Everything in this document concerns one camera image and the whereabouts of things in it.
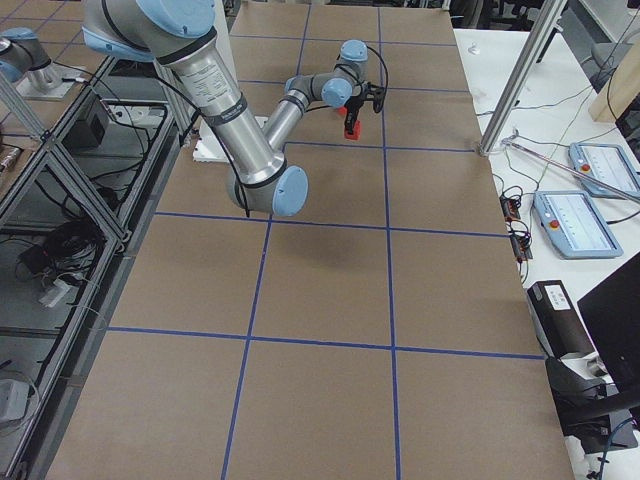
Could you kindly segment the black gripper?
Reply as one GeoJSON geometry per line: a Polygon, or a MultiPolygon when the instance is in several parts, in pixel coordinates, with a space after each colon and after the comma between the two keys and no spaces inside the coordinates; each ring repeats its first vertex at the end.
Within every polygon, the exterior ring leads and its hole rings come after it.
{"type": "Polygon", "coordinates": [[[346,133],[359,134],[361,132],[361,123],[358,119],[360,109],[363,107],[366,101],[366,96],[357,95],[352,96],[346,102],[346,111],[344,121],[344,131],[346,133]]]}

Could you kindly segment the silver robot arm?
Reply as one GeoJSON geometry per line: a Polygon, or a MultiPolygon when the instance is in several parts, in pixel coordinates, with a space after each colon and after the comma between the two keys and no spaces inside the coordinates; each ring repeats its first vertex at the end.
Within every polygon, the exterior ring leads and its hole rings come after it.
{"type": "Polygon", "coordinates": [[[27,27],[1,32],[1,73],[30,100],[62,100],[75,82],[73,71],[56,65],[27,27]]]}
{"type": "Polygon", "coordinates": [[[211,1],[88,1],[83,35],[87,46],[105,55],[170,69],[229,160],[227,190],[234,203],[246,212],[293,216],[306,202],[309,182],[282,147],[314,102],[345,108],[346,137],[355,135],[365,102],[382,110],[385,89],[367,79],[372,50],[360,40],[344,42],[332,71],[289,79],[284,97],[260,125],[216,47],[215,17],[211,1]]]}

